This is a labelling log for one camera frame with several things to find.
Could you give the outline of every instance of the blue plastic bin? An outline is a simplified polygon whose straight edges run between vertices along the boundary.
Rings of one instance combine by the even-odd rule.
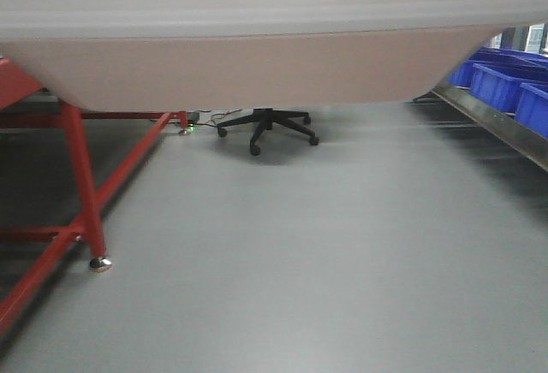
[[[548,68],[511,68],[474,64],[470,93],[502,112],[515,112],[522,83],[548,83]]]
[[[502,48],[496,48],[495,51],[503,55],[518,56],[520,58],[526,59],[547,59],[547,57],[544,55],[535,54],[532,52],[524,52],[522,50],[504,50]]]
[[[450,84],[456,86],[462,86],[469,88],[472,84],[472,77],[474,76],[474,64],[499,64],[499,65],[511,65],[511,66],[529,66],[535,67],[538,66],[532,62],[526,61],[524,59],[518,58],[517,56],[502,55],[496,52],[487,52],[480,50],[468,58],[453,74],[451,74],[447,81]]]
[[[548,85],[521,84],[515,120],[548,138]]]
[[[526,61],[538,67],[548,68],[548,58],[545,58],[545,59],[528,58]]]

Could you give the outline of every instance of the black chair base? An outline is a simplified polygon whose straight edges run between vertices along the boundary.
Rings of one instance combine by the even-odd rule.
[[[319,138],[316,136],[316,133],[314,133],[314,131],[311,131],[310,129],[303,127],[302,125],[299,125],[295,121],[291,121],[289,118],[303,118],[302,122],[305,125],[308,125],[312,121],[308,112],[292,110],[273,110],[272,108],[257,109],[253,110],[253,113],[251,115],[246,115],[230,121],[218,123],[217,133],[221,138],[223,138],[227,134],[227,131],[225,129],[226,127],[233,127],[235,125],[258,122],[259,125],[255,128],[255,132],[253,133],[253,136],[249,141],[249,151],[254,156],[260,154],[260,148],[255,144],[255,142],[257,142],[260,135],[265,130],[271,130],[272,124],[274,123],[308,135],[308,143],[310,145],[317,145],[319,143]]]

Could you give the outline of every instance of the red crossbar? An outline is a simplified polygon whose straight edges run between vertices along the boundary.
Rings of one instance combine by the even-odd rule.
[[[148,112],[139,114],[110,113],[83,115],[70,104],[61,102],[61,115],[7,115],[0,118],[0,127],[63,127],[74,169],[82,211],[68,226],[44,226],[0,229],[0,240],[49,241],[50,244],[0,303],[0,335],[5,333],[17,315],[36,293],[48,274],[55,269],[63,254],[81,235],[94,257],[106,253],[100,211],[116,190],[131,174],[132,169],[154,144],[171,119],[179,119],[186,127],[187,112]],[[97,190],[93,184],[92,165],[89,159],[82,119],[92,116],[107,118],[146,118],[158,121],[145,137],[129,152],[110,177]]]

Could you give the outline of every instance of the gray floor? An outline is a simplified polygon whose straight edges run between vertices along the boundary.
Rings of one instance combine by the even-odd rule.
[[[106,214],[113,269],[76,247],[0,370],[546,373],[548,174],[445,104],[310,110],[319,146],[275,127],[259,157],[168,128]],[[88,123],[98,180],[149,123]],[[60,133],[0,153],[0,225],[70,219]],[[5,290],[39,247],[2,248]]]

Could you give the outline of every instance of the metal shelf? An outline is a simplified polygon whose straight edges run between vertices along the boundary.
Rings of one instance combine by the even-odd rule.
[[[436,86],[432,92],[548,171],[547,138],[524,127],[461,88],[443,83]]]

